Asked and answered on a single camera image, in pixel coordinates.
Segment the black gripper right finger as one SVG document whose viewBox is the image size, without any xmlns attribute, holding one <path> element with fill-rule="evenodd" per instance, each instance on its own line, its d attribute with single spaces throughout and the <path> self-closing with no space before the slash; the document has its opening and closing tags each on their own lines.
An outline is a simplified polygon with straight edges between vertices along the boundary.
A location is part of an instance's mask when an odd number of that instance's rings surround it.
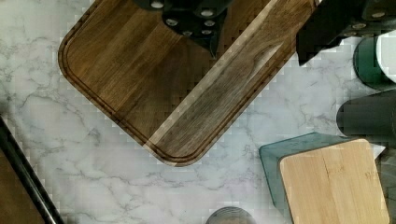
<svg viewBox="0 0 396 224">
<path fill-rule="evenodd" d="M 302 66 L 343 39 L 373 37 L 395 30 L 396 0 L 322 0 L 296 36 Z"/>
</svg>

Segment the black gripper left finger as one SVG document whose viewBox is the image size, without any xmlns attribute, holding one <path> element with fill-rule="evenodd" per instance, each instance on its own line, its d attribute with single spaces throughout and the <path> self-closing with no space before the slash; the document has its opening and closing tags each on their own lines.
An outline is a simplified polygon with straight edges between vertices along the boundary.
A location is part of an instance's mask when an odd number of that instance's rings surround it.
<svg viewBox="0 0 396 224">
<path fill-rule="evenodd" d="M 161 11 L 163 23 L 217 58 L 219 38 L 233 0 L 133 0 L 148 11 Z"/>
</svg>

